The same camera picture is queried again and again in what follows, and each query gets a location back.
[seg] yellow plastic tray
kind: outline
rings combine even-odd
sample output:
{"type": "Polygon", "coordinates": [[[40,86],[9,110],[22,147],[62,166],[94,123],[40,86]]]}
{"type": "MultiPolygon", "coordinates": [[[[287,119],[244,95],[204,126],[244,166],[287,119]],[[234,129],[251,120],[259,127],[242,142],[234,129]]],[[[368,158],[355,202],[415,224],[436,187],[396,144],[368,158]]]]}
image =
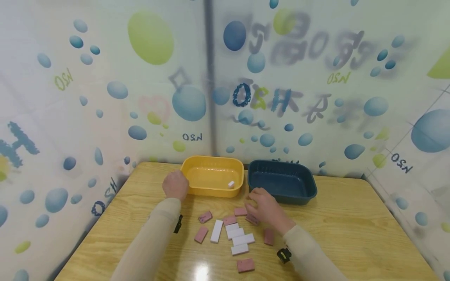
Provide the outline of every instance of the yellow plastic tray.
{"type": "Polygon", "coordinates": [[[235,197],[244,183],[244,165],[234,158],[191,156],[181,166],[189,180],[189,194],[235,197]],[[234,181],[234,188],[228,183],[234,181]]]}

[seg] white block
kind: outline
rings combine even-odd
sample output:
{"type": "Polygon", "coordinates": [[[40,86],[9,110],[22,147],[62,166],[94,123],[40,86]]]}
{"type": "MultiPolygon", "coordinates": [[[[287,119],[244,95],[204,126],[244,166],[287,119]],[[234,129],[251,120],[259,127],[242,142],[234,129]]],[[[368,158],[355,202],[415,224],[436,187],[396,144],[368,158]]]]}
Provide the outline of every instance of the white block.
{"type": "Polygon", "coordinates": [[[225,229],[227,230],[227,232],[230,230],[238,229],[238,228],[239,228],[239,225],[237,223],[225,225],[225,229]]]}
{"type": "Polygon", "coordinates": [[[251,243],[255,243],[255,237],[253,237],[253,233],[233,238],[233,246],[251,243]]]}
{"type": "Polygon", "coordinates": [[[214,228],[212,230],[212,234],[211,234],[211,242],[212,243],[219,243],[219,238],[221,236],[221,231],[222,231],[222,224],[223,221],[221,220],[216,220],[216,223],[214,224],[214,228]]]}
{"type": "Polygon", "coordinates": [[[245,235],[245,233],[244,233],[243,228],[238,228],[238,229],[227,231],[226,235],[228,236],[228,240],[231,240],[235,237],[243,236],[243,235],[245,235]]]}
{"type": "Polygon", "coordinates": [[[237,256],[238,254],[248,253],[248,244],[242,244],[238,246],[231,247],[231,254],[233,256],[237,256]]]}

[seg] right hand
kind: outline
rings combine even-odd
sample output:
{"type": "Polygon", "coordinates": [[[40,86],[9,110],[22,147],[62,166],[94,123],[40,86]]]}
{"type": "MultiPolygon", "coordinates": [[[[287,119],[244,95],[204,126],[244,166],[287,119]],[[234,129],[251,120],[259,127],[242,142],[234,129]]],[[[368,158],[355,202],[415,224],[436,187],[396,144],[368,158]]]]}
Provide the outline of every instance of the right hand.
{"type": "Polygon", "coordinates": [[[245,203],[247,212],[255,216],[258,220],[270,224],[281,236],[286,234],[296,224],[284,212],[273,196],[263,188],[254,188],[247,196],[258,206],[254,207],[248,202],[245,203]]]}

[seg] rectangular block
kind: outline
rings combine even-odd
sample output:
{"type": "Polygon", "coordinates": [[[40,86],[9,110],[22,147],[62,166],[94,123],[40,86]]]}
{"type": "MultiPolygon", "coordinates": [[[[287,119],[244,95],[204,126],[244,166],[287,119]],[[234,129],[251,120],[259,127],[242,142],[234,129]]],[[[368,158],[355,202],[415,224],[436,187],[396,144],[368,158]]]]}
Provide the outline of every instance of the rectangular block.
{"type": "Polygon", "coordinates": [[[253,233],[233,238],[233,246],[251,243],[255,243],[255,237],[253,237],[253,233]]]}
{"type": "Polygon", "coordinates": [[[204,213],[198,217],[198,220],[200,221],[200,223],[205,223],[210,219],[212,219],[211,211],[207,211],[206,213],[204,213]]]}
{"type": "Polygon", "coordinates": [[[253,262],[252,258],[238,260],[237,261],[237,265],[238,265],[238,272],[239,273],[255,270],[255,263],[253,262]]]}
{"type": "Polygon", "coordinates": [[[247,214],[247,217],[245,217],[245,220],[256,226],[258,226],[258,224],[259,224],[259,220],[257,218],[255,218],[255,216],[253,216],[252,214],[247,214]]]}
{"type": "Polygon", "coordinates": [[[239,224],[237,224],[237,223],[225,225],[225,230],[227,230],[227,232],[230,230],[238,229],[238,228],[239,228],[239,224]]]}
{"type": "Polygon", "coordinates": [[[248,253],[248,244],[242,244],[238,246],[231,247],[231,254],[233,256],[237,256],[238,254],[248,253]]]}
{"type": "Polygon", "coordinates": [[[238,221],[236,220],[235,216],[229,216],[229,217],[224,218],[224,225],[230,225],[230,224],[237,223],[237,222],[238,221]]]}
{"type": "Polygon", "coordinates": [[[235,208],[234,209],[234,215],[236,217],[238,217],[238,216],[246,216],[247,215],[247,209],[245,209],[245,208],[235,208]]]}
{"type": "Polygon", "coordinates": [[[204,226],[200,227],[197,234],[194,237],[194,240],[198,243],[202,244],[203,240],[205,239],[206,234],[208,233],[208,229],[204,226]]]}
{"type": "Polygon", "coordinates": [[[228,240],[231,240],[235,237],[244,236],[245,233],[244,233],[243,228],[238,228],[238,229],[227,231],[226,235],[228,236],[228,240]]]}
{"type": "Polygon", "coordinates": [[[264,228],[264,244],[273,246],[275,242],[274,231],[270,228],[264,228]]]}
{"type": "Polygon", "coordinates": [[[222,224],[223,222],[221,220],[216,220],[216,223],[214,224],[214,228],[212,230],[211,234],[211,242],[212,243],[219,243],[219,238],[221,236],[222,231],[222,224]]]}

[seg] pink block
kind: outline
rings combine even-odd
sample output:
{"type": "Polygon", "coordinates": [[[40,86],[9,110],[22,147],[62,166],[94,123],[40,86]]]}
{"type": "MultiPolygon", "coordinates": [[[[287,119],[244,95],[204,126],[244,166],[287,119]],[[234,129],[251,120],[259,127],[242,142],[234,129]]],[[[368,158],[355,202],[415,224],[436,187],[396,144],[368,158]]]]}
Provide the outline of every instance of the pink block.
{"type": "Polygon", "coordinates": [[[239,273],[255,270],[255,263],[253,262],[253,259],[238,260],[237,264],[239,273]]]}
{"type": "Polygon", "coordinates": [[[237,223],[237,222],[238,221],[236,220],[235,216],[229,216],[229,217],[224,218],[224,225],[230,225],[230,224],[237,223]]]}
{"type": "Polygon", "coordinates": [[[264,244],[273,246],[275,242],[274,231],[270,228],[264,228],[264,244]]]}
{"type": "Polygon", "coordinates": [[[246,216],[247,215],[247,209],[245,209],[245,208],[235,208],[234,209],[234,215],[236,217],[238,217],[238,216],[246,216]]]}
{"type": "Polygon", "coordinates": [[[200,227],[197,234],[194,237],[194,240],[198,243],[202,244],[203,240],[205,239],[206,234],[208,233],[208,229],[204,226],[200,227]]]}
{"type": "Polygon", "coordinates": [[[211,211],[207,211],[206,213],[204,213],[198,217],[198,220],[200,221],[200,223],[205,223],[210,219],[212,219],[211,211]]]}
{"type": "Polygon", "coordinates": [[[257,218],[255,218],[255,216],[252,214],[247,214],[247,217],[245,217],[245,220],[256,226],[258,226],[258,224],[259,224],[259,220],[257,218]]]}

